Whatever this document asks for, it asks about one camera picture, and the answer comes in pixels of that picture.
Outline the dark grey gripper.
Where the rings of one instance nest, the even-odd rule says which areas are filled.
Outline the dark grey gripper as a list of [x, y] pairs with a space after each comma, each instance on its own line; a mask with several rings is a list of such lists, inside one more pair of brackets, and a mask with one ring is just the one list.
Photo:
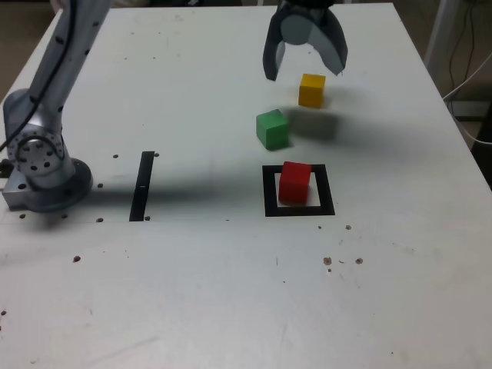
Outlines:
[[265, 77], [275, 81], [284, 56], [285, 44], [309, 44], [334, 75], [345, 69], [347, 42], [340, 22], [327, 4], [313, 6], [284, 3], [271, 17], [263, 51]]

